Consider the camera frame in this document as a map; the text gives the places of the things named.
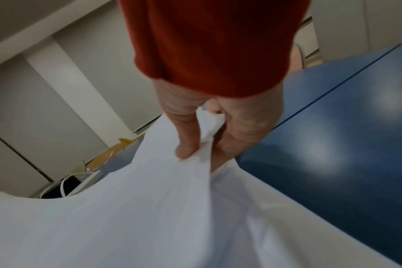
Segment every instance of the person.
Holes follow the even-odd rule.
[[[272,131],[283,113],[282,81],[309,0],[118,0],[135,49],[176,127],[175,154],[200,147],[198,107],[225,114],[214,171]]]

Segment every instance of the red sleeve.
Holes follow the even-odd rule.
[[[246,97],[286,75],[309,0],[118,0],[148,77]]]

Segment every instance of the white sheet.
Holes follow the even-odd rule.
[[[399,267],[241,170],[210,183],[211,134],[199,111],[199,152],[178,161],[166,117],[133,162],[71,197],[0,194],[0,268]]]

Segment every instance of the white cloth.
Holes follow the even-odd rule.
[[[80,194],[0,194],[0,268],[399,267],[235,161],[210,177],[223,118],[198,117],[205,143],[186,161],[162,116],[130,165]]]

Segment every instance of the blue surface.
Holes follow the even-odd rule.
[[[276,128],[238,161],[402,265],[402,46]]]
[[[284,81],[285,111],[279,122],[287,120],[390,50],[385,49],[290,73]]]

